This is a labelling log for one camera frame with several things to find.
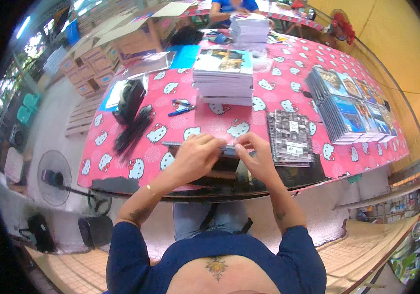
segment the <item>stack of notebooks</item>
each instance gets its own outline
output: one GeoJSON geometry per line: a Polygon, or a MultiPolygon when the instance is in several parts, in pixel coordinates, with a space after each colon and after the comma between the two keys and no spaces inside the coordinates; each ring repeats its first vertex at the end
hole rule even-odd
{"type": "Polygon", "coordinates": [[[267,113],[272,159],[278,167],[309,167],[314,161],[306,115],[276,109],[267,113]]]}
{"type": "Polygon", "coordinates": [[[305,82],[333,144],[386,142],[398,136],[382,97],[364,82],[317,66],[305,82]]]}
{"type": "Polygon", "coordinates": [[[230,35],[236,43],[251,44],[254,48],[267,47],[270,31],[269,19],[257,13],[233,15],[230,17],[230,35]]]}
{"type": "Polygon", "coordinates": [[[247,51],[202,49],[193,64],[203,103],[252,106],[252,64],[247,51]]]}

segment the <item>gold bracelet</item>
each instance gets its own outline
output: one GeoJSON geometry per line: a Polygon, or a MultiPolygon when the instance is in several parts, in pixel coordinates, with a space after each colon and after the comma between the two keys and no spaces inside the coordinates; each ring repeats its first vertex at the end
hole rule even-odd
{"type": "Polygon", "coordinates": [[[148,184],[146,187],[148,188],[148,191],[151,192],[151,196],[154,196],[155,193],[151,190],[151,186],[148,184]]]}

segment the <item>tattoo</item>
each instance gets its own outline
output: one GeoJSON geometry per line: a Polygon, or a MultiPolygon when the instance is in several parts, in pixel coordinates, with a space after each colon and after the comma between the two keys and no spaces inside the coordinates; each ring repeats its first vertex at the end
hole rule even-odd
{"type": "Polygon", "coordinates": [[[153,210],[150,208],[136,209],[134,212],[128,214],[129,220],[141,226],[145,222],[153,210]]]}
{"type": "Polygon", "coordinates": [[[225,264],[225,261],[222,261],[220,256],[213,256],[210,261],[207,261],[207,263],[206,268],[208,271],[213,273],[213,277],[220,282],[221,274],[225,271],[226,267],[228,267],[225,264]]]}
{"type": "Polygon", "coordinates": [[[275,218],[281,221],[285,217],[285,215],[286,215],[286,213],[284,213],[284,212],[276,212],[275,213],[275,218]]]}

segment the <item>jeans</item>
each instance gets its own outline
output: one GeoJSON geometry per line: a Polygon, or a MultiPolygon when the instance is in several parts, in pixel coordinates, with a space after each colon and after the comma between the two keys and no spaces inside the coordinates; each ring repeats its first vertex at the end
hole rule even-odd
{"type": "MultiPolygon", "coordinates": [[[[200,234],[200,225],[207,216],[210,207],[211,204],[208,203],[174,203],[174,239],[180,241],[200,234]]],[[[241,201],[220,203],[215,216],[208,224],[208,231],[233,233],[241,230],[247,221],[244,203],[241,201]]]]}

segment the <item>barcode label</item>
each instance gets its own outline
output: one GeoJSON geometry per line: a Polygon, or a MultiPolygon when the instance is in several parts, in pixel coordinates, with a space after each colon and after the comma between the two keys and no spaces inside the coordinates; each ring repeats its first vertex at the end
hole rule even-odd
{"type": "Polygon", "coordinates": [[[303,155],[303,148],[287,146],[287,152],[296,155],[303,155]]]}

